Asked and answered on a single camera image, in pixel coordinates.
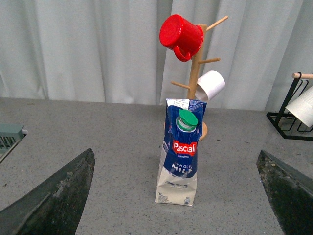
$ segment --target white mug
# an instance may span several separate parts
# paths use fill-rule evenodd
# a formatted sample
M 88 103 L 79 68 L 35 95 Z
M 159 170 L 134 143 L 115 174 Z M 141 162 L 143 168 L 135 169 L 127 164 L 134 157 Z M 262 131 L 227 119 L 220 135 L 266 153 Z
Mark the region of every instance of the white mug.
M 210 70 L 198 78 L 196 98 L 204 102 L 209 102 L 225 87 L 225 81 L 218 72 Z
M 306 126 L 313 125 L 313 87 L 307 89 L 301 96 L 290 103 L 288 109 Z

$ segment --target green cap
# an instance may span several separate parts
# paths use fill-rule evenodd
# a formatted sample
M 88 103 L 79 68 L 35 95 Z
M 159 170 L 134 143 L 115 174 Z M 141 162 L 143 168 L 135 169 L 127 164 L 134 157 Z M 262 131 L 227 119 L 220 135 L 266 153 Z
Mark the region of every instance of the green cap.
M 191 131 L 196 128 L 198 119 L 188 109 L 180 109 L 177 124 L 184 131 Z

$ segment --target red mug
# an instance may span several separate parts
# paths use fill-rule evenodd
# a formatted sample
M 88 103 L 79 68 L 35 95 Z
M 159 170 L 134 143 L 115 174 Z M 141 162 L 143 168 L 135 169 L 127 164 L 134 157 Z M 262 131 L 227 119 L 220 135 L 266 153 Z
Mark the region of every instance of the red mug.
M 175 14 L 163 23 L 159 37 L 163 46 L 173 50 L 180 61 L 186 62 L 201 48 L 203 30 Z

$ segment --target gray surface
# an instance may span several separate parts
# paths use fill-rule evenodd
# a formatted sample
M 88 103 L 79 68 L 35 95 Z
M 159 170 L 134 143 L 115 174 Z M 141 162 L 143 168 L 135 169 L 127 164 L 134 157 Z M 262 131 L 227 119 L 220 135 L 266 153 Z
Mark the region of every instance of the gray surface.
M 312 176 L 312 142 L 282 140 L 264 112 L 208 109 L 194 206 L 157 204 L 164 118 L 164 106 L 1 98 L 0 122 L 29 134 L 0 164 L 0 210 L 91 147 L 94 177 L 77 235 L 283 234 L 256 160 L 264 149 Z

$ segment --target gray plastic object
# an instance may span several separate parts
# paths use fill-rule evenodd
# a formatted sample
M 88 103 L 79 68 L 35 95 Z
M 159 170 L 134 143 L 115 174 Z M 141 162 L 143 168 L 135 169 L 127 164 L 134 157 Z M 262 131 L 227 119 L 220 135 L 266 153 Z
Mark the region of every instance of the gray plastic object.
M 21 124 L 0 124 L 0 154 L 11 150 L 24 138 L 23 127 Z

